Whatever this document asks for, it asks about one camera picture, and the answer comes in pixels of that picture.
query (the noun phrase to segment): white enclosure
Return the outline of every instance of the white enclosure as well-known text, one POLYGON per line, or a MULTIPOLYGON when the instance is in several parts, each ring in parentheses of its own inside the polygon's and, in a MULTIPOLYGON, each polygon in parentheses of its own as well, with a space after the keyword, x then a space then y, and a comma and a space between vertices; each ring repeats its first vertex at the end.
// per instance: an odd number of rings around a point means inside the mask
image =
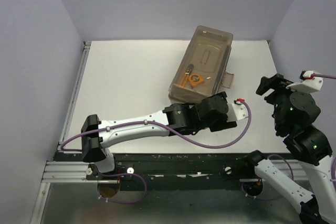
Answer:
MULTIPOLYGON (((205 25, 235 40, 271 40, 275 67, 288 79, 298 80, 302 69, 336 69, 336 0, 0 0, 0 6, 0 223, 30 221, 83 41, 190 39, 205 25)), ((316 125, 334 149, 335 93, 336 82, 326 80, 313 95, 322 110, 316 125)))

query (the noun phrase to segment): purple cable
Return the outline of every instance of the purple cable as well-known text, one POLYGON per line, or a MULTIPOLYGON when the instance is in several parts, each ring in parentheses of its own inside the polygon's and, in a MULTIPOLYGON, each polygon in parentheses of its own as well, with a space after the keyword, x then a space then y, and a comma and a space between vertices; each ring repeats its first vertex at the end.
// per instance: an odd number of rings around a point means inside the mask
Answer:
MULTIPOLYGON (((243 102, 241 101, 241 103, 243 105, 245 105, 246 109, 247 109, 247 113, 248 113, 248 120, 247 120, 247 124, 243 130, 243 132, 235 139, 233 140, 232 142, 230 143, 227 143, 227 144, 223 144, 223 145, 206 145, 206 144, 201 144, 199 142, 196 142, 194 140, 191 140, 190 138, 182 135, 181 133, 177 132, 176 130, 170 128, 169 126, 167 125, 164 125, 162 123, 158 123, 158 122, 154 122, 154 121, 147 121, 148 124, 154 124, 154 125, 157 125, 157 126, 160 126, 162 128, 165 128, 166 130, 169 130, 170 132, 174 133, 175 135, 179 136, 180 138, 192 143, 192 144, 195 144, 197 146, 200 146, 200 147, 203 147, 203 148, 209 148, 209 149, 221 149, 221 148, 226 148, 226 147, 229 147, 231 145, 234 145, 235 143, 237 143, 240 139, 242 139, 242 137, 246 134, 248 128, 250 127, 251 125, 251 120, 252 120, 252 114, 251 114, 251 109, 250 107, 247 105, 246 102, 243 102)), ((136 125, 136 124, 144 124, 144 121, 137 121, 137 122, 130 122, 130 123, 122 123, 122 124, 118 124, 118 125, 114 125, 114 126, 110 126, 110 129, 117 129, 117 128, 121 128, 121 127, 125 127, 125 126, 130 126, 130 125, 136 125)), ((83 133, 80 133, 76 136, 73 136, 72 138, 69 138, 68 140, 66 140, 65 142, 63 142, 60 146, 60 149, 62 151, 66 151, 66 152, 81 152, 82 150, 81 149, 65 149, 64 146, 67 145, 68 143, 70 143, 71 141, 75 140, 76 138, 79 138, 81 136, 85 136, 85 135, 89 135, 89 134, 92 134, 92 133, 97 133, 97 132, 101 132, 101 131, 106 131, 107 129, 106 128, 102 128, 102 129, 97 129, 97 130, 92 130, 92 131, 86 131, 86 132, 83 132, 83 133)))
POLYGON ((333 179, 333 184, 334 184, 334 187, 335 187, 335 190, 336 190, 336 157, 334 158, 334 161, 332 162, 332 165, 331 165, 331 178, 333 179))
POLYGON ((140 175, 136 174, 136 173, 119 173, 119 174, 113 174, 113 175, 107 175, 107 174, 104 174, 104 173, 101 173, 100 171, 98 171, 98 168, 96 167, 97 169, 97 173, 100 175, 100 176, 103 176, 103 177, 119 177, 119 176, 135 176, 139 179, 141 179, 141 181, 143 182, 143 186, 144 186, 144 193, 143 195, 137 199, 137 200, 131 200, 131 201, 122 201, 122 200, 117 200, 117 199, 110 199, 110 198, 104 198, 101 196, 100 194, 100 191, 99 189, 97 189, 98 191, 98 194, 99 194, 99 197, 101 197, 102 199, 104 200, 107 200, 107 201, 110 201, 110 202, 114 202, 114 203, 122 203, 122 204, 134 204, 134 203, 138 203, 140 201, 143 200, 143 198, 146 196, 146 193, 147 193, 147 184, 146 184, 146 181, 143 179, 143 177, 141 177, 140 175))
POLYGON ((336 80, 336 76, 331 76, 329 74, 312 73, 310 76, 336 80))
MULTIPOLYGON (((294 180, 294 173, 293 173, 293 169, 292 167, 290 166, 290 164, 288 163, 288 161, 286 159, 284 159, 283 157, 281 157, 280 155, 278 154, 271 154, 267 157, 267 159, 269 159, 270 157, 278 157, 280 159, 282 159, 283 161, 285 161, 285 163, 288 165, 289 167, 289 170, 290 170, 290 175, 292 177, 292 180, 294 180)), ((277 200, 277 199, 282 199, 283 196, 282 195, 279 195, 277 197, 274 197, 274 198, 261 198, 261 197, 255 197, 255 196, 252 196, 252 195, 249 195, 247 194, 246 190, 245 190, 245 185, 244 183, 242 183, 241 185, 241 190, 243 191, 243 193, 245 194, 246 197, 248 198, 251 198, 251 199, 256 199, 256 200, 264 200, 264 201, 269 201, 269 200, 277 200)))

